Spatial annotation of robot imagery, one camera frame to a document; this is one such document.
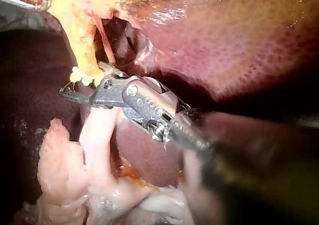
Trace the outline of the right arm instrument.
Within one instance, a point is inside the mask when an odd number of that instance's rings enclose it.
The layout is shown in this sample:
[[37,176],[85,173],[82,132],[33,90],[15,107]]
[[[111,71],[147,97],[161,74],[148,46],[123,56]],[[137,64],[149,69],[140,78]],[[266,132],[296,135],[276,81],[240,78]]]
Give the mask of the right arm instrument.
[[190,108],[158,80],[123,72],[106,75],[90,99],[100,108],[121,107],[128,119],[159,142],[173,117]]

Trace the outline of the right arm instrument jaw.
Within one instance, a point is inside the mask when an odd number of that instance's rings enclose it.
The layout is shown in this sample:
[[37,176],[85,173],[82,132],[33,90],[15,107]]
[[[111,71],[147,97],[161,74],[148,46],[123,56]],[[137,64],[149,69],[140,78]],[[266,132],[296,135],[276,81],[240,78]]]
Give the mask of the right arm instrument jaw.
[[86,91],[86,93],[81,93],[75,90],[75,83],[71,81],[60,87],[58,90],[58,94],[61,97],[81,105],[96,105],[95,92],[95,89],[89,87],[89,90]]
[[105,63],[100,61],[99,68],[104,71],[105,75],[116,75],[116,76],[125,76],[125,72],[118,69],[113,63]]

